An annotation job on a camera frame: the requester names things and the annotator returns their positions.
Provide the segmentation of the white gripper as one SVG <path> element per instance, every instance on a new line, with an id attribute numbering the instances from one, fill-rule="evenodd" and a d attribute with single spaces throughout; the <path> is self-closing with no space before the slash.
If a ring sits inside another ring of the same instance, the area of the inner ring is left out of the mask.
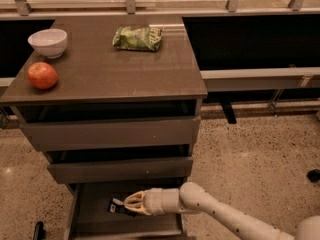
<path id="1" fill-rule="evenodd" d="M 148 191 L 138 191 L 129 195 L 124 203 L 125 207 L 132 212 L 152 216 L 178 213 L 182 207 L 177 188 L 152 188 Z"/>

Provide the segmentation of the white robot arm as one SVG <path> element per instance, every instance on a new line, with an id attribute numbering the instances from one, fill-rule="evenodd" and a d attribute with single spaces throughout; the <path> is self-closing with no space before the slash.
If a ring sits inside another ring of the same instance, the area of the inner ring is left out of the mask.
<path id="1" fill-rule="evenodd" d="M 180 188 L 151 188 L 128 196 L 124 206 L 147 216 L 203 212 L 241 240 L 320 240 L 320 216 L 298 224 L 294 236 L 215 199 L 201 186 L 186 182 Z"/>

